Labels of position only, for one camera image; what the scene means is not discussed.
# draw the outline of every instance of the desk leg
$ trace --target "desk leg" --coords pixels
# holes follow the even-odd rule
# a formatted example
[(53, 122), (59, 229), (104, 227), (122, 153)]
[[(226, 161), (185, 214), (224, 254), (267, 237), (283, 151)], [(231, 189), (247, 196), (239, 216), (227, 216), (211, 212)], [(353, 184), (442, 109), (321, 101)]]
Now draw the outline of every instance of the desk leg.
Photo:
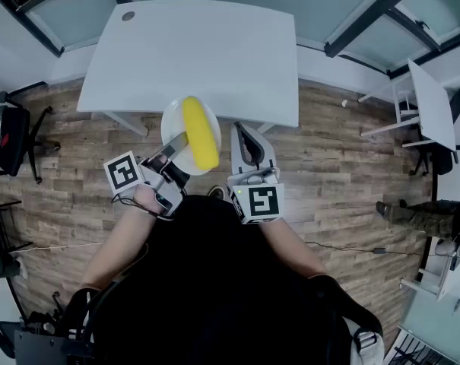
[(263, 134), (264, 132), (267, 132), (268, 130), (270, 130), (274, 126), (275, 126), (274, 123), (264, 123), (260, 127), (257, 128), (257, 131), (260, 134)]
[(397, 88), (395, 87), (395, 83), (392, 83), (392, 96), (394, 98), (394, 106), (395, 106), (395, 118), (397, 118), (397, 123), (402, 121), (400, 115), (400, 106), (398, 105), (397, 99)]
[(410, 281), (407, 281), (407, 280), (404, 280), (403, 278), (400, 280), (400, 289), (402, 289), (402, 285), (406, 285), (407, 287), (409, 288), (412, 288), (413, 290), (417, 290), (419, 292), (422, 292), (423, 294), (428, 294), (428, 295), (432, 295), (434, 297), (437, 297), (437, 294), (435, 294), (434, 292), (432, 292), (431, 290), (427, 290), (425, 288), (423, 288), (419, 282), (417, 281), (414, 281), (414, 282), (410, 282)]
[(109, 116), (111, 119), (116, 120), (119, 124), (125, 126), (127, 129), (131, 129), (133, 132), (136, 132), (139, 135), (148, 135), (147, 127), (145, 127), (139, 119), (131, 116), (130, 113), (112, 113), (106, 111), (104, 114)]
[(419, 116), (416, 116), (415, 118), (411, 118), (409, 120), (405, 120), (400, 123), (395, 123), (394, 125), (386, 125), (385, 127), (380, 127), (379, 129), (361, 132), (360, 135), (362, 137), (366, 137), (367, 135), (378, 134), (379, 132), (385, 132), (388, 130), (398, 129), (399, 127), (404, 127), (406, 125), (415, 125), (417, 123), (419, 123)]
[(429, 144), (429, 143), (434, 143), (432, 139), (427, 139), (426, 141), (417, 141), (417, 142), (411, 142), (411, 143), (404, 143), (402, 145), (403, 148), (411, 148), (412, 146), (421, 146), (422, 144)]

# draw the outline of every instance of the wooden floor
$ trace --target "wooden floor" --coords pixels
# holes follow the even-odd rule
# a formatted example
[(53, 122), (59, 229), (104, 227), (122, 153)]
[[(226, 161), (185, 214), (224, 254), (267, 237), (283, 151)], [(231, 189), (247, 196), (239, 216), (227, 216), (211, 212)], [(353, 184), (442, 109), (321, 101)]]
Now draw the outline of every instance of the wooden floor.
[[(74, 81), (38, 87), (17, 97), (32, 112), (32, 122), (44, 107), (54, 109), (40, 134), (62, 144), (59, 152), (38, 158), (43, 178), (39, 186), (28, 161), (17, 177), (0, 177), (0, 202), (23, 201), (13, 209), (14, 224), (20, 238), (36, 246), (103, 242), (122, 212), (121, 207), (110, 204), (103, 162), (129, 150), (148, 156), (161, 145), (160, 115), (145, 115), (150, 132), (141, 137), (102, 114), (77, 113), (81, 85), (82, 81)], [(401, 227), (387, 228), (375, 213), (377, 200), (405, 198), (415, 203), (430, 198), (432, 179), (408, 175), (417, 158), (400, 146), (407, 132), (368, 138), (359, 134), (394, 122), (393, 106), (358, 104), (356, 94), (310, 85), (300, 88), (300, 127), (274, 127), (265, 134), (281, 168), (285, 217), (292, 228), (306, 241), (341, 248), (386, 246), (397, 252), (422, 252), (425, 239)], [(341, 105), (345, 98), (346, 108)], [(193, 177), (189, 192), (205, 194), (230, 174), (230, 122), (220, 123), (220, 166), (205, 176)], [(388, 347), (406, 301), (398, 283), (400, 278), (414, 277), (420, 257), (309, 246), (320, 254), (329, 274), (379, 317)], [(30, 277), (28, 281), (15, 278), (14, 287), (27, 314), (33, 310), (52, 312), (55, 290), (67, 303), (98, 247), (24, 253)]]

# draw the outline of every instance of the person's leg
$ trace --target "person's leg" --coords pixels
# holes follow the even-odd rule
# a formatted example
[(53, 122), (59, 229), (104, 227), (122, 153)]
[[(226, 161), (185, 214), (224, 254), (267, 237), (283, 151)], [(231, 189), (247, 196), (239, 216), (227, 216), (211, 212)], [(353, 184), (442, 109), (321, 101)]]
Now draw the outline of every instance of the person's leg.
[(448, 239), (452, 232), (452, 214), (434, 214), (428, 211), (401, 208), (397, 205), (385, 205), (377, 202), (377, 211), (392, 224), (420, 231), (427, 236)]
[(453, 214), (459, 202), (452, 200), (438, 200), (436, 202), (424, 202), (416, 205), (407, 206), (415, 211), (425, 211), (433, 214)]

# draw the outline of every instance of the white table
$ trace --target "white table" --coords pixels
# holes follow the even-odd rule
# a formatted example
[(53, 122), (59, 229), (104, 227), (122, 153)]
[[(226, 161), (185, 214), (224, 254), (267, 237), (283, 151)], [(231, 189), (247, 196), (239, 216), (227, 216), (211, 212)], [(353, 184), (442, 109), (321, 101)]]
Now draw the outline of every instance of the white table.
[(423, 294), (431, 295), (435, 297), (437, 301), (441, 301), (441, 299), (447, 294), (460, 299), (460, 262), (455, 270), (452, 270), (453, 257), (450, 256), (444, 258), (447, 260), (440, 276), (422, 268), (418, 270), (419, 273), (422, 273), (425, 276), (424, 279), (426, 281), (426, 285), (418, 281), (408, 281), (403, 278), (401, 279), (401, 284), (414, 290), (418, 290)]
[(260, 131), (298, 126), (293, 16), (206, 0), (117, 5), (84, 79), (78, 111), (103, 112), (146, 135), (130, 112), (162, 113), (189, 95), (216, 116), (263, 122)]
[[(404, 75), (398, 80), (391, 81), (384, 87), (374, 90), (370, 94), (361, 97), (358, 101), (363, 102), (369, 97), (385, 90), (387, 87), (392, 87), (392, 94), (395, 103), (395, 113), (397, 123), (387, 125), (380, 129), (375, 129), (367, 132), (362, 132), (361, 136), (372, 135), (379, 132), (384, 132), (406, 125), (420, 123), (420, 130), (425, 141), (403, 144), (403, 147), (417, 146), (420, 144), (429, 144), (437, 142), (449, 150), (456, 151), (455, 130), (452, 122), (451, 108), (449, 106), (449, 98), (446, 90), (432, 77), (430, 77), (422, 68), (417, 66), (410, 59), (408, 60), (410, 73)], [(398, 106), (396, 85), (408, 78), (412, 77), (414, 84), (414, 92), (417, 100), (418, 109), (408, 109), (401, 111)], [(402, 121), (402, 116), (412, 116), (412, 118)]]

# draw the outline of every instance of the cable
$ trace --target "cable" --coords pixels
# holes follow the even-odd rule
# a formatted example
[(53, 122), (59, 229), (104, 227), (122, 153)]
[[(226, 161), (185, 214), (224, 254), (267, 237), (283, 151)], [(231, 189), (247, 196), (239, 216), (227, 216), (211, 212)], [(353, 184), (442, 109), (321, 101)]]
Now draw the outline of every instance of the cable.
[(153, 212), (151, 210), (149, 210), (148, 208), (146, 208), (145, 206), (143, 206), (142, 204), (140, 204), (139, 202), (137, 202), (136, 200), (134, 200), (133, 198), (127, 198), (127, 197), (121, 197), (119, 194), (116, 194), (115, 197), (113, 197), (111, 199), (111, 202), (114, 203), (114, 202), (120, 202), (122, 203), (123, 205), (130, 205), (132, 207), (136, 207), (136, 208), (139, 208), (141, 209), (142, 211), (145, 211), (147, 212), (148, 214), (152, 215), (153, 217), (156, 217), (157, 219), (161, 219), (162, 221), (167, 221), (167, 222), (171, 222), (174, 220), (174, 216), (163, 216), (163, 215), (159, 215), (157, 212)]
[[(336, 247), (336, 246), (331, 246), (331, 245), (323, 245), (322, 243), (319, 242), (306, 242), (308, 244), (313, 244), (313, 245), (318, 245), (321, 247), (325, 247), (326, 249), (334, 249), (334, 250), (339, 250), (342, 252), (371, 252), (372, 254), (402, 254), (403, 256), (422, 256), (423, 254), (420, 254), (418, 252), (389, 252), (385, 250), (385, 247), (376, 247), (373, 250), (370, 249), (355, 249), (355, 248), (347, 248), (347, 247)], [(436, 257), (455, 257), (457, 259), (460, 259), (459, 256), (456, 255), (440, 255), (440, 254), (428, 254), (429, 257), (436, 256)]]
[(331, 246), (331, 245), (323, 245), (322, 243), (319, 242), (306, 242), (306, 243), (311, 243), (313, 245), (318, 245), (321, 247), (325, 247), (328, 249), (334, 249), (334, 250), (340, 250), (342, 252), (371, 252), (373, 254), (405, 254), (407, 256), (421, 256), (422, 254), (419, 254), (418, 252), (388, 252), (385, 250), (384, 247), (376, 247), (373, 250), (369, 249), (356, 249), (356, 248), (347, 248), (347, 247), (336, 247), (336, 246)]
[(69, 247), (82, 247), (82, 246), (91, 246), (91, 245), (103, 245), (103, 243), (83, 243), (82, 245), (67, 245), (67, 246), (49, 246), (49, 247), (32, 247), (25, 250), (16, 250), (13, 253), (17, 252), (31, 252), (32, 250), (47, 250), (47, 249), (65, 249)]

